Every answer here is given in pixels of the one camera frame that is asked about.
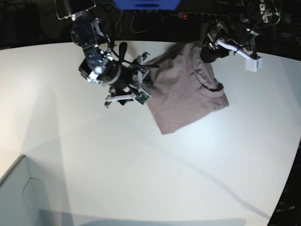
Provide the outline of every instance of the black cable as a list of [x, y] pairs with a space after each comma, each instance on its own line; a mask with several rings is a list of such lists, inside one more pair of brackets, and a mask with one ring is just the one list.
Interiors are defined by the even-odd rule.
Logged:
[[115, 23], [114, 23], [113, 17], [106, 7], [104, 7], [102, 4], [98, 4], [98, 5], [102, 8], [102, 10], [105, 12], [105, 14], [109, 17], [109, 21], [110, 21], [109, 23], [110, 23], [110, 27], [111, 27], [110, 44], [114, 47], [115, 46]]
[[245, 47], [249, 47], [251, 46], [253, 48], [253, 51], [255, 50], [255, 47], [253, 45], [245, 45], [245, 46], [240, 46], [235, 52], [233, 55], [237, 54], [238, 51], [240, 51], [242, 48], [245, 48]]
[[[109, 13], [110, 13], [112, 16], [114, 16], [115, 6], [114, 6], [113, 4], [110, 5], [110, 6], [108, 7], [108, 11], [109, 11]], [[110, 23], [108, 23], [108, 25], [107, 25], [106, 28], [104, 29], [104, 32], [107, 32], [107, 30], [109, 29], [109, 27], [110, 27]]]
[[[129, 62], [125, 59], [121, 59], [120, 56], [115, 52], [114, 50], [114, 44], [115, 44], [115, 24], [114, 24], [114, 20], [110, 14], [110, 12], [101, 5], [101, 7], [103, 8], [103, 10], [105, 11], [105, 13], [109, 16], [109, 19], [110, 19], [110, 24], [111, 24], [111, 29], [112, 29], [112, 33], [113, 33], [113, 43], [109, 41], [108, 39], [108, 35], [106, 33], [103, 32], [103, 36], [105, 38], [105, 41], [107, 42], [109, 48], [111, 49], [112, 53], [121, 61], [121, 62], [124, 62], [124, 63], [127, 63], [127, 64], [130, 64], [130, 65], [134, 65], [134, 66], [138, 66], [138, 67], [154, 67], [154, 68], [158, 68], [159, 66], [158, 65], [140, 65], [140, 64], [136, 64], [136, 63], [133, 63], [133, 62]], [[99, 28], [101, 31], [103, 31], [103, 28], [101, 26], [101, 24], [99, 24]]]
[[165, 19], [165, 18], [162, 18], [162, 19], [159, 21], [159, 23], [153, 25], [152, 27], [147, 28], [147, 29], [145, 29], [145, 30], [143, 30], [143, 31], [137, 32], [137, 31], [135, 31], [135, 30], [133, 29], [133, 21], [134, 21], [134, 18], [135, 18], [135, 15], [133, 15], [133, 17], [132, 17], [131, 24], [130, 24], [130, 29], [131, 29], [131, 31], [132, 31], [133, 33], [135, 33], [135, 34], [141, 34], [141, 33], [144, 33], [144, 32], [148, 32], [148, 31], [154, 29], [155, 27], [157, 27], [157, 26]]
[[112, 44], [110, 43], [108, 37], [107, 37], [107, 34], [103, 34], [109, 48], [111, 49], [112, 53], [121, 61], [121, 62], [124, 62], [124, 63], [127, 63], [127, 64], [130, 64], [130, 65], [134, 65], [134, 66], [138, 66], [138, 67], [153, 67], [153, 68], [158, 68], [159, 66], [158, 65], [140, 65], [140, 64], [136, 64], [136, 63], [133, 63], [133, 62], [129, 62], [125, 59], [121, 59], [120, 56], [115, 52], [114, 50], [114, 46], [112, 46]]

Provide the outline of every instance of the folded shirt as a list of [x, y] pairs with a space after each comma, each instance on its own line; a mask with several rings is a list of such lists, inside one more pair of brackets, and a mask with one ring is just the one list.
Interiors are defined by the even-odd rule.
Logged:
[[200, 42], [177, 44], [149, 62], [160, 66], [150, 69], [153, 85], [144, 88], [151, 93], [147, 105], [162, 134], [229, 105], [211, 64], [200, 57], [202, 47]]

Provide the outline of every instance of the table surface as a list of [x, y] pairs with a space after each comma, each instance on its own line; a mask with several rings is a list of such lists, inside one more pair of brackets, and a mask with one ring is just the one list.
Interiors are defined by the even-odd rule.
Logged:
[[[128, 42], [126, 59], [171, 45]], [[29, 158], [68, 225], [266, 226], [301, 137], [301, 62], [261, 56], [258, 73], [240, 56], [214, 62], [230, 106], [163, 136], [147, 106], [104, 108], [76, 45], [0, 51], [0, 151]]]

